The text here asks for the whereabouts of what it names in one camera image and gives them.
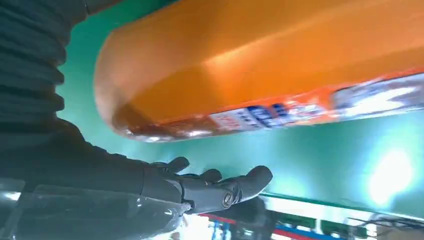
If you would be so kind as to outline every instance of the blue stripe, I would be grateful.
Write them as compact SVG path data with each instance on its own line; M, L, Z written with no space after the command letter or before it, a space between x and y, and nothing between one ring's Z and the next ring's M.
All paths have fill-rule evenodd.
M311 231L303 231L292 227L282 226L282 225L275 225L276 229L283 230L285 232L290 232L293 234L302 235L308 238L312 239L319 239L319 240L346 240L345 238L338 238L328 235L322 235Z

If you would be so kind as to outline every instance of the orange plastic container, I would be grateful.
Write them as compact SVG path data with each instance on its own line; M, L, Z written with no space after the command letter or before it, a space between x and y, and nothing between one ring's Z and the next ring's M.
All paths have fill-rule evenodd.
M422 0L180 0L114 31L100 115L149 142L421 109Z

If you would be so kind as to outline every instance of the red stripe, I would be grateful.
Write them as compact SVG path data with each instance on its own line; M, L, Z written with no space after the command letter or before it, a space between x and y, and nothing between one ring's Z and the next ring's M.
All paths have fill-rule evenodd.
M307 236L302 236L296 233L292 233L292 232L288 232L288 231L283 231L280 229L275 229L274 230L275 234L281 235L281 236L285 236L291 239L296 239L296 240L314 240L315 238L310 238Z
M231 220L231 219L228 219L228 218L223 218L223 217L220 217L220 216L215 216L215 215L212 215L212 214L203 213L203 214L199 214L199 215L203 216L203 217L208 217L208 218L213 219L213 220L218 220L218 221L223 222L223 223L236 224L236 221L234 221L234 220Z

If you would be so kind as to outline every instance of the cable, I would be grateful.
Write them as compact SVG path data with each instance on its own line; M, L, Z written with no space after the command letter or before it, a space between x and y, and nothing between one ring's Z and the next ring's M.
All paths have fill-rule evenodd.
M422 231L424 232L424 222L415 220L415 219L409 219L404 217L395 217L395 216L380 216L381 214L376 214L371 220L361 220L357 218L349 217L349 219L356 220L363 222L362 224L358 225L357 227L365 227L369 224L374 224L377 226L388 228L386 231L377 234L377 236L373 237L380 237L389 234L393 230L397 231Z

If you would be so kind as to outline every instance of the bright light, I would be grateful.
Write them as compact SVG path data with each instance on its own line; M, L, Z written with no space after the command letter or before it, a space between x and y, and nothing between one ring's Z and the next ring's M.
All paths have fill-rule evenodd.
M404 104L400 101L391 101L391 99L409 94L415 90L415 87L402 87L380 92L356 102L353 107L346 109L345 114L347 116L356 116L400 108Z
M207 134L211 134L211 131L205 131L205 130L195 130L195 131L191 131L188 133L188 136L193 138L193 137L197 137L197 136L201 136L201 135L207 135Z
M413 175L411 160L403 150L387 152L369 180L372 200L380 206L388 205L392 197L408 188Z
M13 200L13 201L17 201L20 196L21 196L21 193L15 192L15 191L14 192L6 192L4 194L5 198L8 198L8 199Z
M158 137L158 136L151 136L151 137L147 138L146 142L157 142L159 140L161 140L160 137Z

